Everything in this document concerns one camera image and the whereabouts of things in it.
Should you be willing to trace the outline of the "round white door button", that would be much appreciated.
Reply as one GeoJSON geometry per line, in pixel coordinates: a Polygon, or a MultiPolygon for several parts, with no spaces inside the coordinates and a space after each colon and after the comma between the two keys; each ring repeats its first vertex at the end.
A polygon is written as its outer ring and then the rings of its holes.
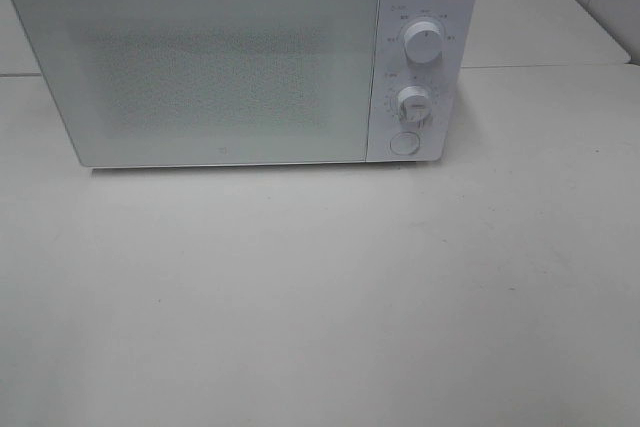
{"type": "Polygon", "coordinates": [[[389,146],[395,155],[414,155],[420,149],[420,137],[414,132],[401,132],[391,139],[389,146]]]}

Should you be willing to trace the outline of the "white timer knob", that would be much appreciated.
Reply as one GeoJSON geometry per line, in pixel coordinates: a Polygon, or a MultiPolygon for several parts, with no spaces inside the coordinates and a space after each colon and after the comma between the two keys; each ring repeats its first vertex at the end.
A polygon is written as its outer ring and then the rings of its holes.
{"type": "Polygon", "coordinates": [[[422,86],[408,86],[397,94],[399,118],[404,123],[420,123],[432,110],[431,91],[422,86]]]}

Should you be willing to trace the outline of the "white microwave door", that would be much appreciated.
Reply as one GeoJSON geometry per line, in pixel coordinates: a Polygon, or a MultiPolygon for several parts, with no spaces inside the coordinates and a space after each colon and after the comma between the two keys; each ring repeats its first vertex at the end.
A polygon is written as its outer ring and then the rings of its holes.
{"type": "Polygon", "coordinates": [[[361,161],[378,0],[12,0],[82,165],[361,161]]]}

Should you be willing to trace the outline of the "upper white power knob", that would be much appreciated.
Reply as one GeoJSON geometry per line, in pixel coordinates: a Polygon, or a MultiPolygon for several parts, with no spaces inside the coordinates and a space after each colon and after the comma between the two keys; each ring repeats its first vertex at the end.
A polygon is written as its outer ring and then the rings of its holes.
{"type": "Polygon", "coordinates": [[[406,57],[411,62],[428,64],[442,53],[442,29],[431,20],[418,20],[407,27],[403,42],[406,57]]]}

